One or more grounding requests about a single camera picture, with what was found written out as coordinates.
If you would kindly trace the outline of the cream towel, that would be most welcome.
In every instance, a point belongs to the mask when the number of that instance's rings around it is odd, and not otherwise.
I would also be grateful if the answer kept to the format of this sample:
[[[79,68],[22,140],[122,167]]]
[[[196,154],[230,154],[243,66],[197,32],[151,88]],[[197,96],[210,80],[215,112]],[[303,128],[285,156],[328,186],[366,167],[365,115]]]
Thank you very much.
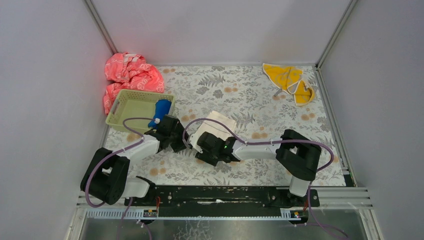
[[[218,121],[219,123],[225,125],[227,128],[229,128],[232,132],[236,129],[236,121],[233,119],[230,119],[226,117],[225,115],[217,112],[217,111],[211,111],[209,115],[206,117],[207,119]],[[189,143],[192,145],[192,147],[198,151],[199,153],[202,153],[203,150],[201,147],[197,144],[197,141],[199,140],[200,136],[203,133],[210,133],[214,135],[215,137],[226,140],[228,137],[232,137],[233,135],[221,124],[219,124],[214,121],[210,120],[203,120],[202,124],[199,126],[199,128],[190,135]]]

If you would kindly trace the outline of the blue towel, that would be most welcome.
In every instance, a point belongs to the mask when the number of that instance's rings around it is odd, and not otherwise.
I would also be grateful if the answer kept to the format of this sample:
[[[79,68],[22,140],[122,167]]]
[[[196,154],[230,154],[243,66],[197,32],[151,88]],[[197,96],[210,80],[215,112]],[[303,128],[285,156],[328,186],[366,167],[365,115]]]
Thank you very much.
[[[167,99],[160,99],[155,104],[155,112],[152,120],[148,123],[149,128],[155,128],[159,124],[163,117],[169,114],[171,110],[172,102]]]

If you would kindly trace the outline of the yellow towel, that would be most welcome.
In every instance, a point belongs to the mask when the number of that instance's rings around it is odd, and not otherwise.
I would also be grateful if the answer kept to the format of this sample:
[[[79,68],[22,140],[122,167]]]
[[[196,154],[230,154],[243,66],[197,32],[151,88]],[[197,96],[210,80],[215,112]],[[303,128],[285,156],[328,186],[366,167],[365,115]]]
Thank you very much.
[[[278,97],[281,93],[291,95],[298,107],[309,104],[316,97],[315,90],[309,81],[303,77],[304,71],[300,68],[263,63],[262,70],[278,88],[278,91],[273,95],[274,97]]]

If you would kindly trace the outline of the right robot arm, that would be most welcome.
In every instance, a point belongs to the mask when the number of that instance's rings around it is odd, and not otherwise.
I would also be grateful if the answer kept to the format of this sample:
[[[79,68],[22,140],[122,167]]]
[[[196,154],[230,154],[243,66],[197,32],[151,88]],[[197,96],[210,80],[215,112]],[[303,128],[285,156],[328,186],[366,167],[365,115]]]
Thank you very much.
[[[298,197],[307,195],[309,183],[316,178],[322,153],[319,145],[311,144],[310,140],[290,129],[278,139],[266,143],[255,140],[247,144],[234,136],[223,140],[204,132],[194,146],[199,149],[196,158],[214,167],[218,162],[276,160],[291,173],[289,192]]]

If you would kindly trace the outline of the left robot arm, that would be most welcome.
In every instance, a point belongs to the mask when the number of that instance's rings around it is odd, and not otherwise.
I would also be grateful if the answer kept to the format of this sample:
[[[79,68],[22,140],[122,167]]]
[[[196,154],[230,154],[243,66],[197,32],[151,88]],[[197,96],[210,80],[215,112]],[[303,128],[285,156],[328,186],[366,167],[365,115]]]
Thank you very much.
[[[145,133],[130,128],[130,132],[140,137],[131,145],[116,151],[101,147],[94,153],[80,183],[90,207],[114,205],[126,198],[154,199],[156,185],[143,177],[128,177],[130,166],[168,147],[175,153],[180,152],[186,149],[185,141],[189,138],[175,116],[165,114],[161,119],[154,119],[154,123],[156,126]]]

